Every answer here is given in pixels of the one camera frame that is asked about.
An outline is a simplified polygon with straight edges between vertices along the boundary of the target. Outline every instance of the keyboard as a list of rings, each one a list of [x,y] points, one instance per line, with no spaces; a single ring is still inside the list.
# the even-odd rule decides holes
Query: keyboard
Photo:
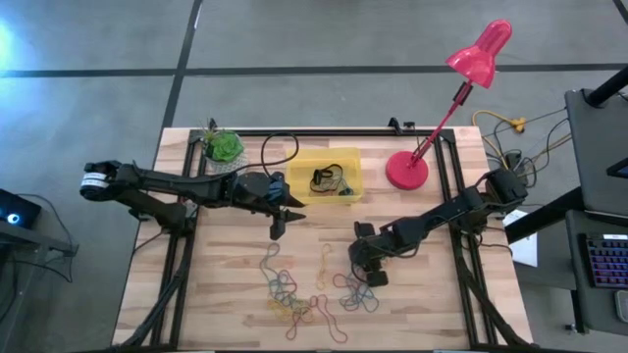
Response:
[[[585,234],[591,285],[628,288],[628,234]]]

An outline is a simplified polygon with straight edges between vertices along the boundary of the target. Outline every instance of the concrete floor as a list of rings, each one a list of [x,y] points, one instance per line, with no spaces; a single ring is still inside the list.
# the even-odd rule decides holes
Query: concrete floor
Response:
[[[3,70],[174,69],[193,0],[0,2]],[[628,62],[628,27],[607,0],[205,0],[188,68],[441,66],[497,18],[514,34],[499,64]],[[498,74],[450,120],[470,125],[489,109],[533,118],[564,106],[565,90],[595,87],[613,71]],[[462,82],[456,74],[186,77],[173,126],[382,126],[389,117],[433,126]],[[78,193],[86,162],[135,159],[150,167],[173,86],[171,76],[0,78],[0,187],[54,202],[80,251],[75,283],[44,275],[16,351],[70,352],[111,340],[137,222],[114,203]],[[502,135],[505,149],[535,155],[564,113]],[[495,120],[483,117],[484,133]],[[555,136],[568,131],[560,128]],[[546,203],[578,184],[570,143],[527,203]],[[44,216],[51,236],[63,236]],[[63,264],[58,265],[63,271]],[[525,282],[535,341],[547,348],[616,352],[628,338],[569,335],[569,293]]]

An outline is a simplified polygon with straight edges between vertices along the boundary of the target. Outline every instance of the yellow plastic bin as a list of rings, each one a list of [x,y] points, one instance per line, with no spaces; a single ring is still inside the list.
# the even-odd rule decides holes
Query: yellow plastic bin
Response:
[[[315,170],[322,170],[331,164],[342,167],[342,177],[353,189],[352,195],[317,194],[310,189],[310,181]],[[364,194],[360,150],[357,148],[321,148],[300,149],[298,155],[288,162],[286,180],[290,185],[290,194],[304,204],[346,204],[358,201]]]

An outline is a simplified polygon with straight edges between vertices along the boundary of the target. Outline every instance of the device with blue light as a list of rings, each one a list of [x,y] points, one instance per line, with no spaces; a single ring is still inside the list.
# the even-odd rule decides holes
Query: device with blue light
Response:
[[[0,222],[31,229],[39,212],[41,212],[41,206],[0,189]]]

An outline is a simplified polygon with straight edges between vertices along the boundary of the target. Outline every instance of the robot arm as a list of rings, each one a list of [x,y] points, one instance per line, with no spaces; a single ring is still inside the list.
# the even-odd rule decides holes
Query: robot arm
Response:
[[[483,180],[486,180],[487,191],[481,193],[478,185]],[[489,214],[508,213],[527,196],[528,192],[512,171],[488,172],[475,185],[423,215],[404,217],[380,227],[380,234],[375,233],[373,225],[356,222],[357,240],[349,246],[349,259],[352,266],[364,271],[370,286],[386,285],[388,277],[381,271],[381,260],[385,257],[416,255],[421,240],[445,223],[454,223],[468,233],[479,233],[486,227]],[[410,250],[412,254],[403,255]]]
[[[271,239],[277,240],[286,230],[286,223],[305,218],[282,206],[304,207],[289,194],[284,175],[276,172],[268,177],[251,172],[241,176],[229,173],[217,176],[177,176],[148,171],[135,164],[118,161],[87,163],[80,185],[80,195],[90,201],[118,201],[129,206],[135,217],[154,217],[161,227],[186,231],[191,227],[187,208],[181,203],[164,203],[144,191],[177,195],[199,207],[236,207],[251,213],[273,217]]]

